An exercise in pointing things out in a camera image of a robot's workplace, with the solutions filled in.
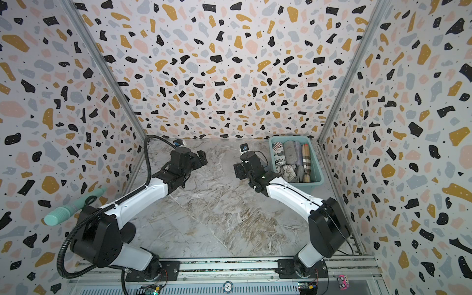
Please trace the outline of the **plaid tartan glasses case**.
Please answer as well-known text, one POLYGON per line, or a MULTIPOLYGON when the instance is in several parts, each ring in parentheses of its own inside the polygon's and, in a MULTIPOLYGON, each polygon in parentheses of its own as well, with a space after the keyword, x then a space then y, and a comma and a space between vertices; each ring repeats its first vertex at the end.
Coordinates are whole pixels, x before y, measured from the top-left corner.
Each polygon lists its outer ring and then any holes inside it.
POLYGON ((304 176, 303 176, 303 183, 310 183, 311 182, 311 171, 312 171, 312 164, 311 164, 311 155, 310 155, 310 147, 308 144, 304 144, 302 146, 302 164, 304 168, 304 176))

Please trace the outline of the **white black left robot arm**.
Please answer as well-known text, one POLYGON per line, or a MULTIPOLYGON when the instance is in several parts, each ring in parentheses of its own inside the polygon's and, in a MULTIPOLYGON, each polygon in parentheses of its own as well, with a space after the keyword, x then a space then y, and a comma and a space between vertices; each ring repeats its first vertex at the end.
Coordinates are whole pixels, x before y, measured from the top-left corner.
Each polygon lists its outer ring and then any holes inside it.
POLYGON ((176 147, 170 153, 170 160, 151 173, 138 189, 100 208, 85 207, 62 248, 90 262, 92 268, 130 269, 146 280, 153 279, 161 270, 159 256, 130 244, 136 233, 131 220, 153 203, 183 188, 191 173, 207 163, 204 151, 176 147))

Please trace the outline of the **dark grey fabric glasses case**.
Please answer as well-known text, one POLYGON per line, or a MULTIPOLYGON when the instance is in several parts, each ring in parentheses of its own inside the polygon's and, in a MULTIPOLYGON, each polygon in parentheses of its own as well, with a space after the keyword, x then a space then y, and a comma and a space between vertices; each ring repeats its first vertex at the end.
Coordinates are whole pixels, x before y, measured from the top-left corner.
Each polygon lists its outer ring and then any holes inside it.
POLYGON ((283 144, 283 150, 285 153, 285 160, 288 165, 296 165, 298 161, 298 155, 296 152, 296 145, 294 141, 288 140, 283 144))

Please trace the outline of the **newspaper flag glasses case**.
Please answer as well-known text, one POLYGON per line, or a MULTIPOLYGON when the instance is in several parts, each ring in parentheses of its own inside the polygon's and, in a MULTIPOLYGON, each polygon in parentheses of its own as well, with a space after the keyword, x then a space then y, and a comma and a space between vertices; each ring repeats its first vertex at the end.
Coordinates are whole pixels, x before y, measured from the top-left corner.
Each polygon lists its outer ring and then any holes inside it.
POLYGON ((283 143, 276 141, 272 144, 272 155, 274 158, 275 171, 280 172, 280 168, 286 165, 285 151, 283 143))

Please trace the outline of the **long lilac fabric glasses case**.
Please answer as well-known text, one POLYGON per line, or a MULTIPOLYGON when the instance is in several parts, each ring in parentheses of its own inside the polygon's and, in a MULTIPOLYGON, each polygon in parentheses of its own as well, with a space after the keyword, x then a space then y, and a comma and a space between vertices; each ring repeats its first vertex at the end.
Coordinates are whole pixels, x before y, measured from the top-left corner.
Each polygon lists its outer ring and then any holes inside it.
POLYGON ((303 153, 302 153, 302 144, 298 141, 295 141, 295 151, 297 155, 296 161, 296 175, 299 178, 299 182, 303 178, 305 171, 303 166, 303 153))

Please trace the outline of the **world map print glasses case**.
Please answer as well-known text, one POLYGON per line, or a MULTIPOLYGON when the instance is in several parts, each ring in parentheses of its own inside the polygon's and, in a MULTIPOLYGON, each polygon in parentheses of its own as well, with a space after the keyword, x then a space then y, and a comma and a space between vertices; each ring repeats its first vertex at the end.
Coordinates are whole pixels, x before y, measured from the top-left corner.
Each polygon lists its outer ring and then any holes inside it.
POLYGON ((296 165, 284 165, 279 168, 279 174, 288 183, 298 183, 299 177, 296 169, 296 165))

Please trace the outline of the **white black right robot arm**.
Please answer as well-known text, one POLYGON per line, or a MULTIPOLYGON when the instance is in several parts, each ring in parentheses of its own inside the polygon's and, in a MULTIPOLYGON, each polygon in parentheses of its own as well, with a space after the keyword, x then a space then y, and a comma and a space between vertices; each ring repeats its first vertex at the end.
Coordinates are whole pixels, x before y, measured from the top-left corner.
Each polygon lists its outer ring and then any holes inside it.
POLYGON ((336 199, 314 197, 286 182, 279 174, 266 171, 254 151, 243 151, 234 170, 236 177, 248 180, 255 192, 281 202, 307 221, 309 241, 294 258, 300 271, 331 258, 351 236, 352 229, 336 199))

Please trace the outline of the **teal plastic storage box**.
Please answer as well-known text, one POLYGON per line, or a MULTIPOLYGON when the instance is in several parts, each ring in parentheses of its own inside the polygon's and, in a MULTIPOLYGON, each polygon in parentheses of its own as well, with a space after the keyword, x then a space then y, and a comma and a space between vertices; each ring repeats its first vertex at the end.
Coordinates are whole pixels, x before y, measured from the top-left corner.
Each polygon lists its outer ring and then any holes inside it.
POLYGON ((311 182, 310 183, 303 183, 301 179, 301 182, 298 183, 290 183, 296 188, 306 192, 306 193, 312 193, 312 191, 315 189, 315 187, 320 186, 324 183, 324 176, 320 167, 320 163, 317 159, 317 154, 315 152, 315 149, 313 147, 313 144, 311 143, 311 140, 306 137, 306 136, 273 136, 269 138, 269 151, 270 151, 270 165, 272 167, 272 170, 276 173, 275 171, 275 164, 274 164, 274 158, 272 155, 272 144, 276 141, 282 142, 284 144, 285 141, 292 140, 292 141, 298 141, 302 145, 308 144, 310 147, 310 155, 311 155, 311 164, 312 164, 312 171, 311 171, 311 182))

